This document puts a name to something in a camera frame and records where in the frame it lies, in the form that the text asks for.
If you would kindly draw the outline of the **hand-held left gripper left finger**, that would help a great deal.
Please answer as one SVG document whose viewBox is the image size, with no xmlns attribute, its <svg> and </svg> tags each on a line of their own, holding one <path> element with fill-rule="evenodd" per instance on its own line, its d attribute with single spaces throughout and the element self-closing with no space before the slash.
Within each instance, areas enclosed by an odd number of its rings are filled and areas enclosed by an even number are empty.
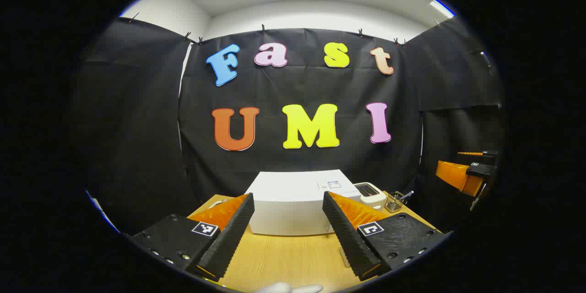
<svg viewBox="0 0 586 293">
<path fill-rule="evenodd" d="M 218 281 L 254 212 L 248 193 L 188 217 L 171 214 L 133 235 L 132 242 L 174 268 Z"/>
</svg>

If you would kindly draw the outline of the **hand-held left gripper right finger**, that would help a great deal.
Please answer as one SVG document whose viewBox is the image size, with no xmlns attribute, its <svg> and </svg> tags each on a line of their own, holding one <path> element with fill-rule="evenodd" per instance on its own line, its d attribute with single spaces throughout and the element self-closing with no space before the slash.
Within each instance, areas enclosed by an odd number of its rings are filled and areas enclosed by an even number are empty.
<svg viewBox="0 0 586 293">
<path fill-rule="evenodd" d="M 412 264 L 447 239 L 406 212 L 385 215 L 332 191 L 324 193 L 322 209 L 361 281 Z"/>
</svg>

